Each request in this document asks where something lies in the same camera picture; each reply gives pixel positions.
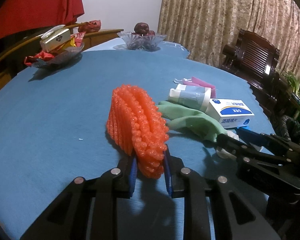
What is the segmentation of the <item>red cloth cover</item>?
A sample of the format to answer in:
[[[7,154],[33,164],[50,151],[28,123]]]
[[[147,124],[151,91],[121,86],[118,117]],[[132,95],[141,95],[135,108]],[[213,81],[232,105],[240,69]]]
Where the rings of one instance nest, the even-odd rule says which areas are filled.
[[[74,23],[83,14],[82,0],[6,0],[0,8],[0,39],[30,29]]]

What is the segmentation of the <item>glass snack dish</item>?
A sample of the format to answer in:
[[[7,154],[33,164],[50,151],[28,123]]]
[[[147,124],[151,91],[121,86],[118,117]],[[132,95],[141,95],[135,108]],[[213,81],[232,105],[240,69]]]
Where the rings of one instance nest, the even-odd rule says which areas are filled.
[[[79,47],[68,47],[61,54],[55,56],[49,61],[37,59],[36,62],[32,63],[30,67],[38,69],[57,69],[58,67],[64,66],[72,60],[75,60],[81,54],[84,48],[84,42]]]

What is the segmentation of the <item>dark wooden side table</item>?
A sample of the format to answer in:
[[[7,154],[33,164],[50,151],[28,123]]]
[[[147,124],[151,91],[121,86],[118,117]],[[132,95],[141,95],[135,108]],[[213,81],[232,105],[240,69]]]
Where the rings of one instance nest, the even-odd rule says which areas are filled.
[[[267,85],[270,95],[270,120],[276,122],[284,115],[297,119],[300,114],[300,100],[297,99],[287,79],[274,72]]]

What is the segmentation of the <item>orange foam fruit net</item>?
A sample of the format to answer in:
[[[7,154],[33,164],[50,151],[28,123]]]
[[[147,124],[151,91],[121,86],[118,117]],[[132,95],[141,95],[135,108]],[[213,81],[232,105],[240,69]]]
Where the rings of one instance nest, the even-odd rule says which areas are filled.
[[[169,128],[144,89],[121,85],[113,90],[106,129],[126,155],[136,155],[138,169],[145,177],[161,177]]]

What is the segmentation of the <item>patterned beige curtain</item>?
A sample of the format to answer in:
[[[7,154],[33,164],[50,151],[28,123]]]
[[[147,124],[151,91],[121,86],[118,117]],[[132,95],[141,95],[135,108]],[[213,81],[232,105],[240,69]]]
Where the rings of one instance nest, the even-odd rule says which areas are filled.
[[[158,31],[194,61],[219,67],[222,49],[248,30],[279,51],[279,72],[300,78],[300,9],[294,0],[162,0]]]

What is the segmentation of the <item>potted green plant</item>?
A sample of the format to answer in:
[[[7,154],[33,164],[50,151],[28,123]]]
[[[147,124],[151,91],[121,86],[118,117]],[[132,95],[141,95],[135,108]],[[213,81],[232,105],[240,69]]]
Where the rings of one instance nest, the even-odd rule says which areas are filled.
[[[300,92],[300,80],[292,71],[288,72],[276,72],[278,75],[279,88],[289,95],[299,96]]]

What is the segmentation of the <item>red snack wrappers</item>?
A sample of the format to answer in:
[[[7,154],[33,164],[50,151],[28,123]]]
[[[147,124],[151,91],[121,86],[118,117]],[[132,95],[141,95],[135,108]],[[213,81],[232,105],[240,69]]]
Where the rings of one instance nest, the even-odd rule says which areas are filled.
[[[24,64],[28,67],[49,68],[52,65],[61,65],[78,56],[84,47],[83,38],[85,31],[71,34],[70,40],[58,45],[50,52],[37,53],[34,56],[26,56]]]

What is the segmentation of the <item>white blue paper cup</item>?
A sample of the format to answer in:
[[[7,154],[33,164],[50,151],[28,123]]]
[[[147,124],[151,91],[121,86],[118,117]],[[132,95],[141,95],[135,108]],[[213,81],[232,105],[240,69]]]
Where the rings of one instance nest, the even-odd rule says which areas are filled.
[[[211,98],[211,88],[178,84],[171,88],[168,101],[206,112]]]

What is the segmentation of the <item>dark red apple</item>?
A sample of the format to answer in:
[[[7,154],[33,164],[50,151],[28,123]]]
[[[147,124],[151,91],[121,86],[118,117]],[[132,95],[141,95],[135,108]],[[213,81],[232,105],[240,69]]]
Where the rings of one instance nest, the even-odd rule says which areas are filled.
[[[155,32],[149,28],[147,23],[140,22],[135,25],[133,35],[154,36]]]

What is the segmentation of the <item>small cream carton box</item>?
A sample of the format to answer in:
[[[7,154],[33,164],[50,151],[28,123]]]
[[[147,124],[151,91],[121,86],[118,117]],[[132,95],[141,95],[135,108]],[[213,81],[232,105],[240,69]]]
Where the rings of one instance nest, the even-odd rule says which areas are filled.
[[[55,30],[49,35],[43,35],[40,41],[41,48],[44,52],[48,53],[58,46],[68,42],[71,39],[70,30],[68,28],[61,28]]]

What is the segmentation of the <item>blue tablecloth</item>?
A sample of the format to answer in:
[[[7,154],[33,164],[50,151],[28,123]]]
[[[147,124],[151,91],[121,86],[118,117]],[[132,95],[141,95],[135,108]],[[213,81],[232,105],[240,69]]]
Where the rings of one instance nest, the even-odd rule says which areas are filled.
[[[106,133],[114,88],[139,86],[158,103],[174,79],[192,76],[215,85],[218,98],[246,103],[253,131],[273,133],[246,81],[159,51],[85,51],[56,72],[21,71],[0,91],[0,223],[8,236],[19,239],[75,177],[99,177],[124,157]],[[264,215],[268,197],[237,179],[236,162],[188,131],[169,136],[170,153],[185,166],[206,178],[226,176]],[[183,239],[184,201],[168,196],[164,176],[139,173],[133,197],[118,200],[118,220],[119,239]]]

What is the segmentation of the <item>green rubber glove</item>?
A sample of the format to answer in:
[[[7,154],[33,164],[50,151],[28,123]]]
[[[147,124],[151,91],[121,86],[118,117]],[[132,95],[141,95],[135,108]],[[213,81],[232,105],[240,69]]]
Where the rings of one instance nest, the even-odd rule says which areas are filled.
[[[162,117],[168,119],[167,126],[171,130],[189,129],[200,139],[210,142],[216,142],[220,134],[228,135],[217,120],[197,109],[168,101],[159,102],[157,107]]]

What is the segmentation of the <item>white blue cotton box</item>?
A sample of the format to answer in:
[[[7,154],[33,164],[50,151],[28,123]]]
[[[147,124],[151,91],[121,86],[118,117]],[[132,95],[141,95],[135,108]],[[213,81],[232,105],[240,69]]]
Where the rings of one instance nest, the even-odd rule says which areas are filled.
[[[223,128],[248,126],[255,116],[242,100],[234,99],[210,99],[206,114]]]

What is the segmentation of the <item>black lined trash bin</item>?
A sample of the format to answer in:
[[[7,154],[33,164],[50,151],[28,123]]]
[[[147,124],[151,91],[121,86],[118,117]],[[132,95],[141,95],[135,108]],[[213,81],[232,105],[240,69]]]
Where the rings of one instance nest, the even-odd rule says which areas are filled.
[[[283,115],[277,122],[275,132],[278,136],[300,145],[300,124],[294,118]]]

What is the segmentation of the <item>glass fruit bowl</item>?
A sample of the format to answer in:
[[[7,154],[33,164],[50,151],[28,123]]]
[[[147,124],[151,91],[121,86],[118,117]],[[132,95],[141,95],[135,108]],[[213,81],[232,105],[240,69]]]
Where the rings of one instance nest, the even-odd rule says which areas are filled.
[[[122,38],[129,50],[147,50],[155,51],[158,45],[166,38],[167,35],[157,34],[150,36],[139,36],[130,32],[117,33],[118,37]]]

